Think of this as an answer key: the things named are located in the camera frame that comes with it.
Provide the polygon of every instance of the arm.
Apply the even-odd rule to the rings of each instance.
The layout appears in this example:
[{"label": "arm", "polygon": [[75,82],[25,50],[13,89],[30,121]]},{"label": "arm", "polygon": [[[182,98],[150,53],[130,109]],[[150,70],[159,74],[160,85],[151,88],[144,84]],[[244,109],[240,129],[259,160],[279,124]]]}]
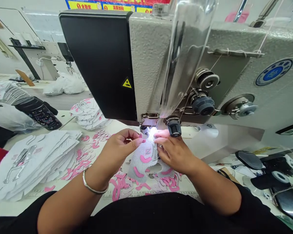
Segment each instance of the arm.
[{"label": "arm", "polygon": [[[96,191],[104,191],[126,157],[141,143],[139,134],[131,129],[124,129],[111,136],[85,174],[88,186]],[[37,221],[38,233],[72,232],[90,217],[100,198],[101,195],[84,186],[80,173],[43,204]]]},{"label": "arm", "polygon": [[168,130],[155,134],[154,140],[161,159],[174,170],[183,173],[193,183],[200,198],[217,213],[230,216],[241,206],[241,193],[236,185],[215,172],[210,166],[193,155],[181,137],[170,137]]}]

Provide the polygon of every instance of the bracelet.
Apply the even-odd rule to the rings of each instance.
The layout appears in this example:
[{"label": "bracelet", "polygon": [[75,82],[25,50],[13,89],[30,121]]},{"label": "bracelet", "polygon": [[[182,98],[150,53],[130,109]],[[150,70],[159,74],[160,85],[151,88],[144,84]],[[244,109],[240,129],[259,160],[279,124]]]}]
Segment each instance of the bracelet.
[{"label": "bracelet", "polygon": [[82,180],[84,181],[84,186],[85,186],[87,189],[89,189],[91,192],[93,192],[93,193],[95,193],[95,194],[97,194],[97,195],[105,194],[106,191],[108,190],[109,185],[107,185],[107,188],[106,188],[106,190],[104,190],[104,191],[96,191],[96,190],[90,188],[89,185],[87,185],[86,178],[85,178],[85,173],[86,173],[87,170],[88,170],[88,168],[86,168],[86,169],[84,170],[84,173],[83,173],[83,175],[82,175]]}]

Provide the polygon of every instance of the white plastic bag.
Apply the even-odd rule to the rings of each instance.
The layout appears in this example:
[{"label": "white plastic bag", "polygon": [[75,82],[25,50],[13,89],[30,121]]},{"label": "white plastic bag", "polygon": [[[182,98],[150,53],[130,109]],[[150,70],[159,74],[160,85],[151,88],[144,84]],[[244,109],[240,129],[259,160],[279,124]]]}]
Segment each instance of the white plastic bag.
[{"label": "white plastic bag", "polygon": [[59,72],[60,76],[65,78],[65,83],[63,86],[64,93],[66,94],[77,94],[85,90],[83,82],[78,78],[76,73],[69,75],[66,73]]},{"label": "white plastic bag", "polygon": [[28,117],[14,106],[0,102],[0,127],[18,134],[31,133],[42,128],[40,124]]},{"label": "white plastic bag", "polygon": [[62,94],[64,92],[63,82],[64,82],[64,78],[59,77],[55,82],[48,84],[43,89],[43,94],[47,96],[56,96],[56,95]]},{"label": "white plastic bag", "polygon": [[58,73],[60,77],[43,89],[45,95],[56,96],[63,92],[66,94],[77,94],[85,90],[85,85],[83,84],[82,79],[76,73],[74,73],[74,75],[69,75],[63,72]]}]

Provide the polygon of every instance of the poster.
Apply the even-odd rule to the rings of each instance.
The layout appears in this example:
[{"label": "poster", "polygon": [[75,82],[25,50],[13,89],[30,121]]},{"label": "poster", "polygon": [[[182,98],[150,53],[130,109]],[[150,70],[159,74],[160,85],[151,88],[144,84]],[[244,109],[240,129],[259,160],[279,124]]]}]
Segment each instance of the poster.
[{"label": "poster", "polygon": [[168,4],[170,0],[66,0],[69,9],[120,10],[152,13],[154,3]]}]

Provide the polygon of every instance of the yellow warning sticker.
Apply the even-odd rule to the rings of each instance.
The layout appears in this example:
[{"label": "yellow warning sticker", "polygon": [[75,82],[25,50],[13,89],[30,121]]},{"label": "yellow warning sticker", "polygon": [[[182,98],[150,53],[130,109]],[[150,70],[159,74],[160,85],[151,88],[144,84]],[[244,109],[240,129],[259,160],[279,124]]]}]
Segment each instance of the yellow warning sticker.
[{"label": "yellow warning sticker", "polygon": [[124,86],[124,87],[127,87],[127,88],[132,88],[131,85],[130,85],[130,83],[129,83],[128,78],[127,78],[127,79],[125,80],[125,82],[123,83],[123,86]]}]

